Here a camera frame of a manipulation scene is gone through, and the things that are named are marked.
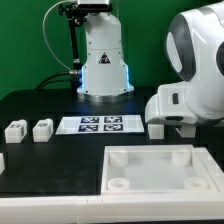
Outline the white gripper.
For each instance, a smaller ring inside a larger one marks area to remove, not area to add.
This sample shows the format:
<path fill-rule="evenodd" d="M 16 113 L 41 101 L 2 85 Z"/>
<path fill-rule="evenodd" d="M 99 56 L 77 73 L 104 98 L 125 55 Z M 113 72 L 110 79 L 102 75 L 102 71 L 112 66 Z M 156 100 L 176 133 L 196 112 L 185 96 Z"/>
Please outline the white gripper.
<path fill-rule="evenodd" d="M 145 122 L 163 125 L 195 125 L 224 127 L 222 120 L 199 118 L 185 103 L 186 83 L 161 85 L 145 108 Z"/>

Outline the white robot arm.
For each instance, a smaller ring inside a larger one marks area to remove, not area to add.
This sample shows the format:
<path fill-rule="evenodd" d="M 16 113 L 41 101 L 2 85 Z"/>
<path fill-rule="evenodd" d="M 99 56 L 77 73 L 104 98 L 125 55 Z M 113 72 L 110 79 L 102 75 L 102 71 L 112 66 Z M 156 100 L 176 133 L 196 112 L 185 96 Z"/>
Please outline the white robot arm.
<path fill-rule="evenodd" d="M 87 61 L 78 93 L 95 101 L 131 92 L 123 60 L 121 24 L 90 5 L 85 24 Z M 148 124 L 216 125 L 224 120 L 224 0 L 182 12 L 166 36 L 168 60 L 181 81 L 161 85 L 145 108 Z"/>

